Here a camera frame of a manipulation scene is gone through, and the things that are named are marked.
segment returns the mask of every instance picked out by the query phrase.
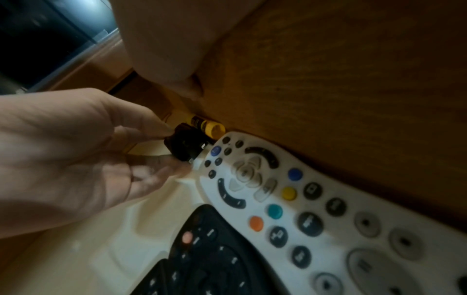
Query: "human hand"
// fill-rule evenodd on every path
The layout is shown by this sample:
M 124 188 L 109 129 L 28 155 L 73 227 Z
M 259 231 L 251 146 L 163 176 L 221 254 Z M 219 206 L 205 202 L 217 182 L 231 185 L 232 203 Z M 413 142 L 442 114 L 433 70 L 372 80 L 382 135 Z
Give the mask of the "human hand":
M 134 69 L 197 99 L 193 73 L 210 47 L 265 0 L 110 0 Z
M 96 89 L 0 97 L 0 238 L 86 218 L 189 171 L 169 155 L 122 153 L 172 133 L 148 108 Z

